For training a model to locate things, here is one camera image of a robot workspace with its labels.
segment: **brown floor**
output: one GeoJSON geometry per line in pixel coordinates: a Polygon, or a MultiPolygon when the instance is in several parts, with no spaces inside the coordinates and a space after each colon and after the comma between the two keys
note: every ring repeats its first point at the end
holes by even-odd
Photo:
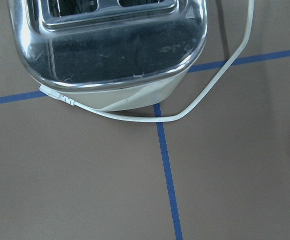
{"type": "MultiPolygon", "coordinates": [[[[196,64],[224,60],[244,30],[247,0],[207,3],[196,64]]],[[[286,50],[290,1],[256,1],[242,57],[286,50]]],[[[182,110],[216,71],[187,74],[160,104],[163,114],[182,110]]],[[[0,1],[0,97],[37,89],[0,1]]],[[[290,240],[290,57],[232,66],[164,130],[184,240],[290,240]]],[[[154,123],[48,97],[0,104],[0,240],[172,240],[173,207],[154,123]]]]}

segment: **white plastic base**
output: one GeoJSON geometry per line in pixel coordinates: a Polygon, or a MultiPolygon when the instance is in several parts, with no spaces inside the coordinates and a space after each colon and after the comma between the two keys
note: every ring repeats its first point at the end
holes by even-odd
{"type": "Polygon", "coordinates": [[[155,82],[116,90],[61,92],[44,85],[41,85],[39,89],[52,98],[63,101],[62,98],[58,97],[57,93],[59,93],[75,102],[99,111],[121,111],[153,105],[166,99],[187,71],[155,82]]]}

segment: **power cord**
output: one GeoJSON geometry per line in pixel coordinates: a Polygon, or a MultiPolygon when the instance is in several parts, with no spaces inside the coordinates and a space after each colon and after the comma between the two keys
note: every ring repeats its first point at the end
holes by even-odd
{"type": "Polygon", "coordinates": [[[221,76],[228,70],[228,68],[233,64],[233,62],[237,59],[237,57],[240,55],[240,53],[245,49],[250,33],[252,28],[252,21],[253,21],[253,15],[254,15],[254,5],[255,0],[249,0],[248,3],[248,16],[247,16],[247,23],[246,23],[246,29],[245,29],[245,35],[243,38],[243,41],[241,42],[240,46],[237,48],[237,50],[234,52],[234,54],[229,58],[229,60],[225,63],[225,65],[217,72],[217,74],[212,78],[212,80],[208,83],[208,85],[201,91],[201,93],[196,97],[195,100],[192,101],[191,104],[188,105],[182,112],[180,112],[177,115],[174,116],[162,116],[162,117],[142,117],[142,116],[124,116],[114,113],[109,113],[105,111],[99,111],[96,109],[93,109],[91,107],[88,107],[86,105],[83,105],[79,102],[76,102],[66,96],[61,95],[58,92],[54,92],[50,88],[47,88],[45,86],[41,86],[40,90],[47,95],[51,96],[52,98],[62,100],[64,102],[67,102],[71,105],[76,105],[82,109],[85,109],[87,111],[90,111],[92,113],[110,118],[110,119],[116,119],[121,121],[128,121],[128,122],[139,122],[139,123],[165,123],[165,122],[173,122],[178,119],[181,119],[185,115],[187,115],[195,106],[198,105],[198,103],[207,95],[207,93],[211,90],[211,88],[218,82],[218,80],[221,78],[221,76]]]}

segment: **stainless steel toaster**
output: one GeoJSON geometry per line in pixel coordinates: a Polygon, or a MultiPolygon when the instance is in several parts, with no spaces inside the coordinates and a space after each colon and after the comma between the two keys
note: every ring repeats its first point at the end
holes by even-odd
{"type": "Polygon", "coordinates": [[[54,97],[101,111],[158,103],[199,57],[205,0],[8,0],[21,62],[54,97]]]}

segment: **blue painter's tape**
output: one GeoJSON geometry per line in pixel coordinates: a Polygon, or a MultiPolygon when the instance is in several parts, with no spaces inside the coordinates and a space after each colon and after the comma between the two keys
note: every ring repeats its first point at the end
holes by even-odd
{"type": "MultiPolygon", "coordinates": [[[[156,117],[161,117],[159,103],[154,105],[154,111],[155,111],[156,117]]],[[[183,235],[181,231],[174,182],[173,182],[173,177],[172,177],[171,168],[170,168],[164,124],[162,122],[157,122],[156,125],[157,125],[157,132],[158,132],[158,138],[159,138],[159,144],[160,144],[161,157],[163,160],[171,215],[172,215],[173,223],[174,223],[175,236],[176,236],[176,240],[182,240],[183,235]]]]}
{"type": "Polygon", "coordinates": [[[1,96],[0,104],[11,103],[15,101],[22,101],[22,100],[27,100],[27,99],[35,99],[35,98],[40,98],[40,97],[45,97],[45,96],[47,95],[41,91],[32,91],[32,92],[26,92],[26,93],[21,93],[21,94],[16,94],[16,95],[1,96]]]}
{"type": "MultiPolygon", "coordinates": [[[[290,50],[265,53],[265,54],[254,55],[254,56],[247,56],[247,57],[240,57],[233,62],[232,66],[241,65],[241,64],[251,64],[251,63],[273,60],[273,59],[282,59],[282,58],[287,58],[287,57],[290,57],[290,50]]],[[[215,61],[215,62],[210,62],[210,63],[205,63],[205,64],[193,65],[190,67],[188,72],[193,73],[193,72],[205,71],[205,70],[210,70],[210,69],[219,69],[225,63],[226,61],[215,61]]]]}

